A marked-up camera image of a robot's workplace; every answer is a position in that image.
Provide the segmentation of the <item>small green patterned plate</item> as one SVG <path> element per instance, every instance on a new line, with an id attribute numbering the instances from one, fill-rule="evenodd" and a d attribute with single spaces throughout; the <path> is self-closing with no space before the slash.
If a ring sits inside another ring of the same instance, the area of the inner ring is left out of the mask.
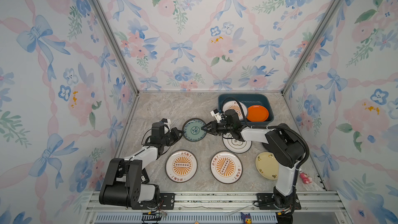
<path id="1" fill-rule="evenodd" d="M 202 129 L 205 125 L 206 123 L 199 118 L 187 120 L 182 127 L 184 138 L 190 142 L 201 141 L 207 135 L 207 132 Z"/>

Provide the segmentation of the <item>orange sunburst plate top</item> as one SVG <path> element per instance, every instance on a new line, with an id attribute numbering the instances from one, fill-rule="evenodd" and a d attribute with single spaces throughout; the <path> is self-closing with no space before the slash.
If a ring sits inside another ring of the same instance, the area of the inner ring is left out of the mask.
<path id="1" fill-rule="evenodd" d="M 239 104 L 236 101 L 228 101 L 224 103 L 222 107 L 222 111 L 225 113 L 227 110 L 235 110 L 239 116 L 239 120 L 244 120 L 244 117 L 247 117 L 248 115 L 248 108 L 245 104 L 242 102 L 239 102 Z"/>

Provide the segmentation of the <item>white flower-outline plate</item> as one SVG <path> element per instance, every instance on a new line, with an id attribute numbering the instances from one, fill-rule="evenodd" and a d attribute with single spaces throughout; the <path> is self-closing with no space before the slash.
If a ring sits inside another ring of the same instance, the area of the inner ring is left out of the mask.
<path id="1" fill-rule="evenodd" d="M 252 142 L 251 141 L 239 141 L 236 140 L 235 138 L 232 137 L 230 133 L 224 135 L 222 137 L 224 146 L 227 148 L 227 150 L 233 152 L 233 153 L 245 153 L 247 152 L 251 146 Z"/>

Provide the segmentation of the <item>orange plastic plate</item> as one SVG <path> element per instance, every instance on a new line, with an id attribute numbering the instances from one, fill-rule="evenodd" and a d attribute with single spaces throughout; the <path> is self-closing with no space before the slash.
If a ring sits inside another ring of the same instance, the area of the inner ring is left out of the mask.
<path id="1" fill-rule="evenodd" d="M 251 122 L 264 122 L 269 117 L 269 111 L 261 105 L 253 105 L 248 107 L 247 119 Z"/>

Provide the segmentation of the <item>pale yellow plate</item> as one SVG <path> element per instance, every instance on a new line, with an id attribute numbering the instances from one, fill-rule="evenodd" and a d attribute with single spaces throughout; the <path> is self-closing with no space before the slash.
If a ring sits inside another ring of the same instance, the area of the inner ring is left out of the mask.
<path id="1" fill-rule="evenodd" d="M 257 155 L 256 160 L 257 171 L 265 178 L 270 180 L 278 179 L 279 163 L 274 154 L 271 152 L 262 152 Z"/>

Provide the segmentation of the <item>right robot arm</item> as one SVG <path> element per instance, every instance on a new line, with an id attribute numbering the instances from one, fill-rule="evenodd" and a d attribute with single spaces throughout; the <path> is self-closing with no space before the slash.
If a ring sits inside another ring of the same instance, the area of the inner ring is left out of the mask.
<path id="1" fill-rule="evenodd" d="M 227 110 L 201 127 L 211 135 L 231 134 L 241 142 L 259 142 L 272 153 L 279 164 L 278 179 L 273 189 L 271 203 L 280 210 L 295 210 L 296 184 L 300 167 L 308 160 L 310 152 L 306 141 L 287 124 L 255 125 L 241 121 L 238 113 Z"/>

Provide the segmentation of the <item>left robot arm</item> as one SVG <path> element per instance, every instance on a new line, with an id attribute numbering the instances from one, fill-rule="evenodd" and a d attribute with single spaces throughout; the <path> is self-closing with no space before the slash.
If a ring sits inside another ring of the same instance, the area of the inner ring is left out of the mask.
<path id="1" fill-rule="evenodd" d="M 102 205 L 131 209 L 158 209 L 161 205 L 159 186 L 144 183 L 145 168 L 158 160 L 165 149 L 176 144 L 183 132 L 170 127 L 168 119 L 152 124 L 142 140 L 142 148 L 126 158 L 113 158 L 107 168 L 99 193 Z"/>

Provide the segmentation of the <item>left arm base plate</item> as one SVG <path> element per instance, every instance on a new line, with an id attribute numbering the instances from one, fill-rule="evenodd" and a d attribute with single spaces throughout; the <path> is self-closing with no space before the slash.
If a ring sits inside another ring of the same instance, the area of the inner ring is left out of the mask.
<path id="1" fill-rule="evenodd" d="M 131 209 L 144 211 L 173 210 L 175 205 L 174 193 L 160 193 L 151 201 L 136 203 Z"/>

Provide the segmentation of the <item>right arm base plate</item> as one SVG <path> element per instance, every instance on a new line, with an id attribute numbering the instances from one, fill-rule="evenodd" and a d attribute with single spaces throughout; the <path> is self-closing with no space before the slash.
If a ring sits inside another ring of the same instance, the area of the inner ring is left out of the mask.
<path id="1" fill-rule="evenodd" d="M 294 206 L 295 210 L 302 209 L 297 196 L 295 196 L 295 200 L 293 200 L 292 195 L 285 197 L 274 193 L 258 193 L 256 197 L 257 200 L 254 202 L 254 206 L 261 210 L 287 211 L 292 206 Z"/>

